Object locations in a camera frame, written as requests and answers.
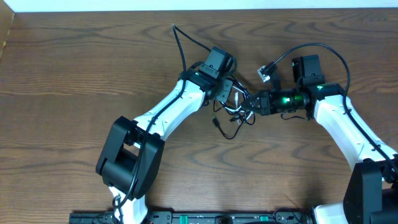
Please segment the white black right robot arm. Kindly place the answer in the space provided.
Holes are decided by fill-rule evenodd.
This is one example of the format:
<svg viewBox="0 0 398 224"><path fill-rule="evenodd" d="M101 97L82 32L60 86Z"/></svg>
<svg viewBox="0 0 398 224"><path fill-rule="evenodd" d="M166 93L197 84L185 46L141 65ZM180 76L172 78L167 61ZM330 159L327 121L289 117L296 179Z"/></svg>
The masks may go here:
<svg viewBox="0 0 398 224"><path fill-rule="evenodd" d="M313 223L397 223L397 151L385 144L359 116L344 89L326 83L317 55L292 59L296 88L281 89L277 65L257 72L270 90L243 101L253 113L294 113L305 110L326 129L352 170L342 202L316 206Z"/></svg>

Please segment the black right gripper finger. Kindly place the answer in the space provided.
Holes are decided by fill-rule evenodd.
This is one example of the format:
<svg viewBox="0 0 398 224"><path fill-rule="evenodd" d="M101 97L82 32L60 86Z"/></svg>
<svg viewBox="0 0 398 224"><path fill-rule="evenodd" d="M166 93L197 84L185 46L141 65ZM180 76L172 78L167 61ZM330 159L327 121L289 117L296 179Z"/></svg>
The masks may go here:
<svg viewBox="0 0 398 224"><path fill-rule="evenodd" d="M249 96L247 99L245 99L242 103L241 106L262 106L262 94L263 91L259 91L251 96Z"/></svg>
<svg viewBox="0 0 398 224"><path fill-rule="evenodd" d="M242 104L241 105L244 110L252 111L253 113L257 113L261 116L264 116L264 107L259 104Z"/></svg>

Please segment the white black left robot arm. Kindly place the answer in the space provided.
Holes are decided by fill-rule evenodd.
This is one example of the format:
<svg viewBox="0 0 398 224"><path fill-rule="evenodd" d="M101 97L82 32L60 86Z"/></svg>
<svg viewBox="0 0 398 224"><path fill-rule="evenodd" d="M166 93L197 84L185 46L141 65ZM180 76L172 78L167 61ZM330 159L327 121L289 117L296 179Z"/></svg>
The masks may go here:
<svg viewBox="0 0 398 224"><path fill-rule="evenodd" d="M96 173L113 194L116 223L142 223L147 215L145 194L159 171L165 140L192 113L218 96L227 98L236 59L213 47L204 62L184 68L173 90L148 112L119 117L111 126Z"/></svg>

